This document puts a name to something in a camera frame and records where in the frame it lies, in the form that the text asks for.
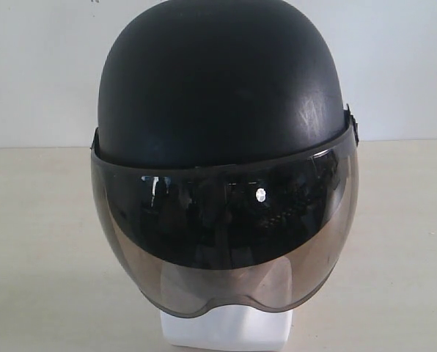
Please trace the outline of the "black helmet with visor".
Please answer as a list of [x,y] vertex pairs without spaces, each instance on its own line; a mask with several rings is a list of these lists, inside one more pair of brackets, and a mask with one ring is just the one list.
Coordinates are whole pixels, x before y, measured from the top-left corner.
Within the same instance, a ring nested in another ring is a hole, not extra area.
[[359,189],[356,122],[325,40],[286,1],[165,1],[100,79],[93,197],[161,311],[280,313],[324,285]]

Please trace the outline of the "white mannequin head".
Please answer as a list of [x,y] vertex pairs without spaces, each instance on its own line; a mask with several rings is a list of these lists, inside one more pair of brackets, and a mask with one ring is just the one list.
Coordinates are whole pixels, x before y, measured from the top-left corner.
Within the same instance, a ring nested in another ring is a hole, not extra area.
[[165,264],[161,298],[178,318],[212,320],[220,327],[246,322],[257,313],[281,314],[293,302],[287,259],[231,270],[205,270]]

